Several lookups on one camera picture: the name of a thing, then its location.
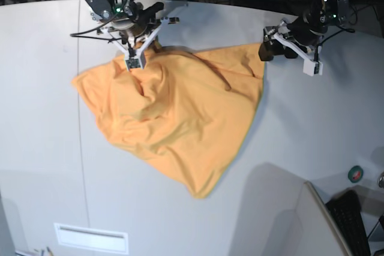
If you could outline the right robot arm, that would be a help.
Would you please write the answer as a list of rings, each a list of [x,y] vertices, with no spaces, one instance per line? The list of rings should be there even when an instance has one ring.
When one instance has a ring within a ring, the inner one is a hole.
[[[100,34],[105,28],[109,32],[119,33],[124,42],[129,38],[136,40],[159,27],[160,21],[156,19],[156,14],[164,9],[162,2],[143,8],[136,0],[84,1],[88,4],[93,19],[100,24],[96,28],[71,34],[74,38],[83,38],[92,32]]]

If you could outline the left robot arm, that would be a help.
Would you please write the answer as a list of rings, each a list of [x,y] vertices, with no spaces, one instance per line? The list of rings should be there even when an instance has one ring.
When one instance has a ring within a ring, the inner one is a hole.
[[[327,39],[324,35],[330,26],[339,32],[354,33],[346,27],[349,20],[349,0],[310,0],[309,6],[292,22],[282,19],[277,26],[263,30],[263,41],[259,48],[262,61],[271,61],[275,56],[288,59],[298,56],[320,62],[320,50]]]

